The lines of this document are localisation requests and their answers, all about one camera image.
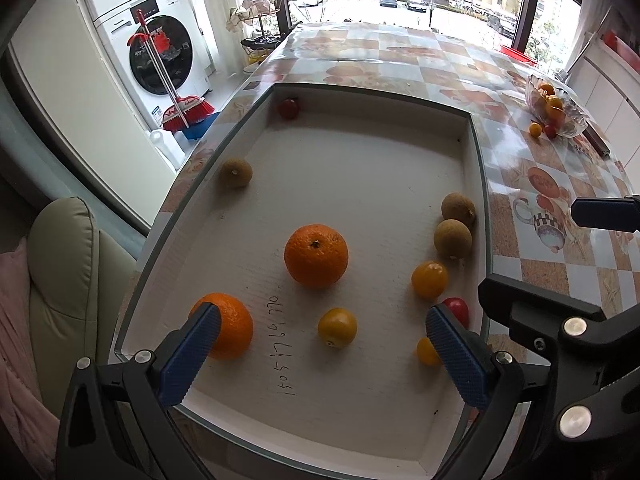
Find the washing machine door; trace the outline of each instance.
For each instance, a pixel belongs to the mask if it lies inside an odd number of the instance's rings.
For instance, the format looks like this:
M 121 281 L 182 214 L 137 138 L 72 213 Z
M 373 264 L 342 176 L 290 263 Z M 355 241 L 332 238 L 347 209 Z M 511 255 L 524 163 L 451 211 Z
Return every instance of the washing machine door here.
M 187 29 L 173 16 L 154 16 L 146 24 L 171 81 L 176 89 L 180 88 L 193 65 L 193 47 Z M 138 38 L 129 47 L 129 63 L 133 77 L 142 88 L 155 95 L 166 94 L 145 46 Z

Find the patterned tablecloth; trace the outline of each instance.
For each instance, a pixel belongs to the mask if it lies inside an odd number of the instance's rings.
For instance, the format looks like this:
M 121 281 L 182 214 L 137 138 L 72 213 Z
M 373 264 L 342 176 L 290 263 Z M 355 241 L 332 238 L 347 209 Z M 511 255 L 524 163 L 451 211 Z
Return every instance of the patterned tablecloth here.
M 367 23 L 298 27 L 231 99 L 180 172 L 130 291 L 216 146 L 273 82 L 283 81 L 379 89 L 470 112 L 488 179 L 494 272 L 597 304 L 607 317 L 639 303 L 640 238 L 580 228 L 570 217 L 577 196 L 630 193 L 622 164 L 614 156 L 601 159 L 582 135 L 533 139 L 524 102 L 531 73 L 543 76 L 503 54 L 428 30 Z M 498 324 L 492 323 L 489 342 L 521 362 L 536 358 Z

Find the window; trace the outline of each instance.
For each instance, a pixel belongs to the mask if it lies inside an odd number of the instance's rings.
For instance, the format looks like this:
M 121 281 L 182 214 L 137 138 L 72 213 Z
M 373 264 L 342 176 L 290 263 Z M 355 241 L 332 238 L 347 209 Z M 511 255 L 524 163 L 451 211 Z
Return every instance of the window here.
M 553 75 L 564 68 L 571 54 L 580 17 L 580 5 L 573 0 L 538 0 L 536 13 L 525 49 L 538 62 L 542 72 Z

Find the metal screw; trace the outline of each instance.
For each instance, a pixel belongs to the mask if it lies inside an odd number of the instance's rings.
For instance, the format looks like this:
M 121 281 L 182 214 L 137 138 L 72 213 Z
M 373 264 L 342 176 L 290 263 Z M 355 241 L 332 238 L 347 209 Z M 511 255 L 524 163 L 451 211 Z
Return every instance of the metal screw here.
M 564 322 L 564 331 L 568 335 L 578 336 L 587 330 L 587 322 L 581 317 L 570 317 Z
M 88 357 L 81 357 L 78 359 L 78 362 L 76 363 L 76 368 L 78 370 L 84 370 L 90 364 L 91 364 L 91 359 L 89 359 Z
M 151 352 L 149 350 L 141 350 L 134 359 L 137 363 L 148 363 L 151 361 Z
M 496 352 L 495 360 L 498 361 L 502 365 L 508 365 L 513 361 L 513 357 L 509 352 Z
M 572 406 L 560 417 L 559 429 L 567 438 L 581 436 L 591 425 L 591 412 L 586 406 Z

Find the red broom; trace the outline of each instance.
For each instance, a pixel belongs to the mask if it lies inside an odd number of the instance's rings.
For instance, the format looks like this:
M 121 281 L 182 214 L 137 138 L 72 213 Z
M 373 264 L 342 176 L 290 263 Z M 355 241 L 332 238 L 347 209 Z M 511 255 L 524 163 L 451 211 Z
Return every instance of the red broom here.
M 171 133 L 175 133 L 209 117 L 216 110 L 204 98 L 195 95 L 183 98 L 178 95 L 159 54 L 159 51 L 164 52 L 171 46 L 170 40 L 164 31 L 151 35 L 146 25 L 144 14 L 140 9 L 136 10 L 136 16 L 144 34 L 134 34 L 129 38 L 127 44 L 131 44 L 135 38 L 141 38 L 156 72 L 158 72 L 162 86 L 164 86 L 171 101 L 174 103 L 162 115 L 162 127 Z

